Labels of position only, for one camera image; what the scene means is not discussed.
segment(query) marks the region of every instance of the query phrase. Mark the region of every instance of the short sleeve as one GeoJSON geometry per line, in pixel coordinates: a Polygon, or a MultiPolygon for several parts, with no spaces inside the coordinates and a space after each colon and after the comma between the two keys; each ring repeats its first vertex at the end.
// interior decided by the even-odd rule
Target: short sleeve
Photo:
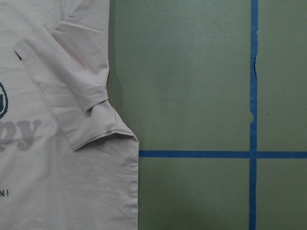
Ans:
{"type": "Polygon", "coordinates": [[[76,150],[115,132],[134,134],[108,102],[109,0],[71,2],[56,28],[41,26],[13,49],[76,150]]]}

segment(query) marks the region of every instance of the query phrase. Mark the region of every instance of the gray letters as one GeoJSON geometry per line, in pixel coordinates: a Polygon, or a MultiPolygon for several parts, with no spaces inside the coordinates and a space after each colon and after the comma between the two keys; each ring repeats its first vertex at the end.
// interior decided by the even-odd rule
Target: gray letters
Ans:
{"type": "MultiPolygon", "coordinates": [[[[41,121],[33,121],[33,129],[31,129],[30,121],[17,122],[24,143],[18,142],[17,148],[20,151],[28,151],[33,145],[34,135],[38,127],[42,124],[41,121]]],[[[4,152],[5,148],[2,145],[9,145],[13,142],[16,135],[17,127],[11,122],[0,122],[0,152],[4,152]]]]}
{"type": "Polygon", "coordinates": [[[0,122],[0,152],[4,152],[5,148],[2,145],[11,144],[16,134],[16,126],[13,122],[0,122]]]}
{"type": "Polygon", "coordinates": [[[29,121],[20,121],[17,123],[17,126],[20,128],[21,136],[25,142],[25,145],[21,142],[18,142],[17,148],[20,151],[28,151],[33,145],[34,134],[37,131],[38,126],[41,124],[41,121],[34,121],[34,128],[31,130],[29,121]]]}

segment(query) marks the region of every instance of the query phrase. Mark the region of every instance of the cotton fabric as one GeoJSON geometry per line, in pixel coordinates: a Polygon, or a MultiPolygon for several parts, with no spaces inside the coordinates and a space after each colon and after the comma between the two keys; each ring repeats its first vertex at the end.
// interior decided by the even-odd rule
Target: cotton fabric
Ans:
{"type": "Polygon", "coordinates": [[[108,20],[109,0],[0,0],[0,229],[137,229],[139,145],[108,101],[108,20]]]}

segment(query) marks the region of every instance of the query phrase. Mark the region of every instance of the blue tape line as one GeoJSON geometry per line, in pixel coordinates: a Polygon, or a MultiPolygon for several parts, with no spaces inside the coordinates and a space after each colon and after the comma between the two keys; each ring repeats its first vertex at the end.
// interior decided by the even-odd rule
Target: blue tape line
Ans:
{"type": "Polygon", "coordinates": [[[258,159],[307,159],[307,152],[258,152],[258,159]]]}
{"type": "Polygon", "coordinates": [[[257,73],[258,52],[258,0],[251,1],[250,44],[250,111],[254,116],[249,127],[249,230],[256,230],[256,183],[257,183],[257,73]]]}
{"type": "Polygon", "coordinates": [[[140,150],[139,157],[165,158],[249,158],[249,152],[244,151],[167,151],[140,150]]]}

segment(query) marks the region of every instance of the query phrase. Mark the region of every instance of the green background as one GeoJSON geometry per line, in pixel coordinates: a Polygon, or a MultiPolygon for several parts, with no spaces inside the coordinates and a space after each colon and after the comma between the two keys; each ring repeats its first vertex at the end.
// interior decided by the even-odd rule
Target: green background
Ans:
{"type": "MultiPolygon", "coordinates": [[[[140,150],[249,151],[249,0],[112,0],[108,94],[140,150]]],[[[307,2],[259,0],[258,150],[307,151],[307,2]]],[[[306,160],[261,159],[257,229],[306,229],[306,160]]],[[[247,230],[249,159],[140,158],[139,230],[247,230]]]]}

